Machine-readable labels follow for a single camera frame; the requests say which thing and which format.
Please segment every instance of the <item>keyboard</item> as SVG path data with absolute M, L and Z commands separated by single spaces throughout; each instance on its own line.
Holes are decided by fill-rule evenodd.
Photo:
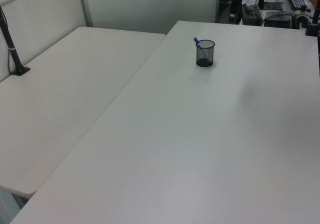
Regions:
M 306 0 L 289 0 L 289 2 L 294 11 L 301 10 L 301 6 L 305 5 L 307 7 L 306 11 L 311 12 L 311 9 L 309 8 Z

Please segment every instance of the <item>mesh pencil cup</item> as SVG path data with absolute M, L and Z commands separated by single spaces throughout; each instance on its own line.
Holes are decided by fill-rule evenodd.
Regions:
M 195 45 L 196 48 L 196 64 L 201 67 L 211 66 L 214 61 L 214 46 L 215 42 L 211 40 L 200 40 L 199 45 Z

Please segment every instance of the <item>blue pen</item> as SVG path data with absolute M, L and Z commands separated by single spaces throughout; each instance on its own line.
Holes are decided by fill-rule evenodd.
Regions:
M 206 53 L 203 51 L 203 49 L 202 49 L 202 47 L 201 47 L 201 45 L 200 45 L 200 41 L 199 41 L 196 37 L 195 37 L 193 40 L 195 41 L 195 44 L 201 49 L 204 57 L 206 57 L 207 59 L 209 59 L 208 56 L 206 55 Z
M 195 37 L 193 40 L 195 41 L 195 44 L 196 44 L 200 49 L 202 49 L 202 47 L 201 47 L 201 45 L 200 45 L 200 41 L 199 41 L 196 37 Z

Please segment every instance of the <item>wall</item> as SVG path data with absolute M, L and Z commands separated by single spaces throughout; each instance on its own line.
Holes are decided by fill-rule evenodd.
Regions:
M 77 27 L 85 26 L 80 0 L 16 0 L 3 11 L 23 65 Z M 0 81 L 9 75 L 7 57 L 8 48 L 0 33 Z
M 219 0 L 86 0 L 94 27 L 167 34 L 178 20 L 215 22 Z

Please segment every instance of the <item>white desk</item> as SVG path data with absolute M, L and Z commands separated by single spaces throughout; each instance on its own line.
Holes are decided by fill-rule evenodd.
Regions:
M 164 35 L 78 28 L 0 83 L 0 188 L 39 189 Z
M 301 31 L 178 22 L 13 223 L 319 224 L 317 59 Z
M 307 15 L 311 15 L 313 16 L 314 13 L 315 13 L 315 7 L 309 2 L 309 0 L 305 0 L 308 4 L 308 7 L 311 9 L 311 12 L 305 12 L 304 14 L 307 14 Z M 284 0 L 284 2 L 282 3 L 282 7 L 283 7 L 283 11 L 287 11 L 287 12 L 290 12 L 290 13 L 294 13 L 294 14 L 301 14 L 300 11 L 294 11 L 292 8 L 291 8 L 291 5 L 290 5 L 290 2 L 289 0 Z M 260 14 L 261 14 L 261 17 L 262 19 L 265 18 L 266 16 L 266 12 L 267 11 L 274 11 L 276 12 L 277 10 L 261 10 L 260 11 Z

